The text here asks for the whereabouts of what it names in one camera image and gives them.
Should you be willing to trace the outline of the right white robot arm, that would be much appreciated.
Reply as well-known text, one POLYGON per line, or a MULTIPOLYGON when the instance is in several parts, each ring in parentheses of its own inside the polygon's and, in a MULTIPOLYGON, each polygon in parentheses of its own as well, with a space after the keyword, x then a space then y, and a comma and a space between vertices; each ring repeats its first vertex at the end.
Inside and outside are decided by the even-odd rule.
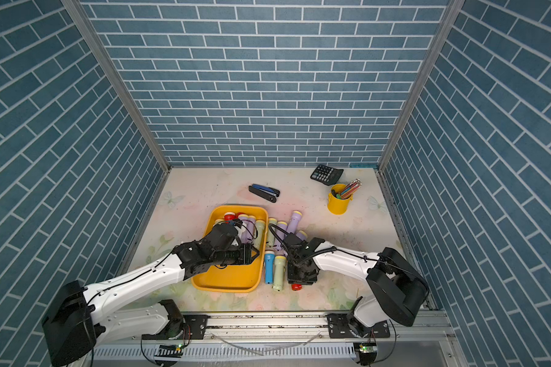
POLYGON ((394 321, 411 327, 429 294, 422 275, 395 249, 358 252, 313 238, 306 241, 289 233, 283 238, 288 255, 288 281, 312 285, 321 271, 337 272, 364 281, 372 295, 353 305, 348 322, 355 333, 379 322, 394 321))

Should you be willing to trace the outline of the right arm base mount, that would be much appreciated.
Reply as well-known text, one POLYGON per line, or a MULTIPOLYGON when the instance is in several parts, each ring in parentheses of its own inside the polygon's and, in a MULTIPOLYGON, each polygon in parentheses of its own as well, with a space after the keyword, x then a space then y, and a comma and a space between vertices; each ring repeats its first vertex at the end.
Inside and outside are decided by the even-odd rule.
POLYGON ((387 322, 379 322, 372 327, 366 327, 354 315, 354 310, 361 302, 363 297, 359 297, 349 312, 328 313, 326 320, 328 322, 328 334, 331 339, 349 339, 349 338, 389 338, 390 330, 387 322))

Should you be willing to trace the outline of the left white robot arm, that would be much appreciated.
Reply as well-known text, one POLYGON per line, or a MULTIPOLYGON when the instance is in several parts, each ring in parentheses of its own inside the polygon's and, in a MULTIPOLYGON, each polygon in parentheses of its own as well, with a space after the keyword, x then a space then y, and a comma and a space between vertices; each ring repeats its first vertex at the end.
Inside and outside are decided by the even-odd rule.
POLYGON ((203 239, 177 245, 165 257, 132 272, 86 286, 78 281, 63 285, 41 321, 51 364, 70 365, 99 345, 130 336, 184 336, 185 320, 172 300, 135 310, 124 307, 213 266, 252 264, 261 253, 253 243, 242 242, 242 233, 240 224, 223 222, 203 239))

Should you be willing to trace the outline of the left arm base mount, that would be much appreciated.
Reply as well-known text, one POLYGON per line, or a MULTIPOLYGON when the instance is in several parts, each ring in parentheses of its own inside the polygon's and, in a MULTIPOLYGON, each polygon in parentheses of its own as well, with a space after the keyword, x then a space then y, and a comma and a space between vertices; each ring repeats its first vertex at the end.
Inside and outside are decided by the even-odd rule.
POLYGON ((156 304, 160 306, 162 316, 166 316, 164 327, 157 333, 144 333, 144 340, 170 340, 182 338, 185 342, 193 339, 203 339, 208 325, 209 316, 206 314, 183 315, 173 300, 162 300, 156 304))

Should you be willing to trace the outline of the red flashlight white logo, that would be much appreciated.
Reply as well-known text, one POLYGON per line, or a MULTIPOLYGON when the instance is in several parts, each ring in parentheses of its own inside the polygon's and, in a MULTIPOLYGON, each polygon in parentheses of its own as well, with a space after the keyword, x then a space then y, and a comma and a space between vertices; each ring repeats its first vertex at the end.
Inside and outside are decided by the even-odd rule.
POLYGON ((237 217, 234 212, 227 212, 224 214, 223 218, 225 221, 231 221, 231 220, 235 220, 237 217))

